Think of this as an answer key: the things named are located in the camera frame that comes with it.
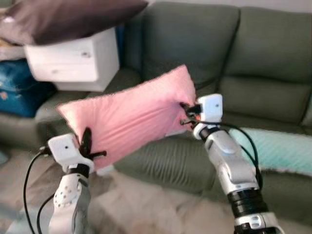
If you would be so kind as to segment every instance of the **pink cushion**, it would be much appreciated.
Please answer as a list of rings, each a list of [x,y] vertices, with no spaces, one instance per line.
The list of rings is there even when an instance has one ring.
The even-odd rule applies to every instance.
[[[186,118],[179,103],[194,101],[194,84],[183,65],[134,88],[63,104],[58,111],[79,140],[91,128],[92,153],[107,151],[95,160],[98,170],[150,141],[186,129],[179,123]]]

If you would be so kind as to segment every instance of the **white cabinet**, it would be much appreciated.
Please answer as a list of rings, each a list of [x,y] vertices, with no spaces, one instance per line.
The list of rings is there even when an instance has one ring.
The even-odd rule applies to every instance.
[[[60,90],[104,91],[119,69],[115,29],[46,46],[25,46],[36,80]]]

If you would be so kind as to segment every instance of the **floor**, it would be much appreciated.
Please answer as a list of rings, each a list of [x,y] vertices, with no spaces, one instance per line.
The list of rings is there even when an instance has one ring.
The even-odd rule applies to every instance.
[[[22,209],[22,184],[31,154],[10,150],[0,167],[0,202]],[[27,201],[39,206],[52,194],[62,171],[52,158],[40,158],[30,175]],[[89,222],[97,234],[232,234],[233,217],[223,202],[147,184],[118,172],[90,178]],[[280,219],[287,234],[312,233],[312,227]],[[0,219],[0,229],[11,221]]]

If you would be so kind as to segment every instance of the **dark brown pillow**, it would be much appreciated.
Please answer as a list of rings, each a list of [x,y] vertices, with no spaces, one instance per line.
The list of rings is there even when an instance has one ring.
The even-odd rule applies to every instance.
[[[83,38],[132,18],[144,0],[23,0],[0,22],[0,37],[18,44],[44,45]]]

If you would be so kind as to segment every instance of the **drawer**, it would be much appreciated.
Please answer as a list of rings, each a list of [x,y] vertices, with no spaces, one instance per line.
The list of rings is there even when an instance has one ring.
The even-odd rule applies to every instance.
[[[94,60],[90,41],[83,39],[48,46],[25,46],[29,63],[33,64],[86,64]]]
[[[98,73],[93,64],[35,64],[30,69],[36,80],[50,82],[93,82]]]

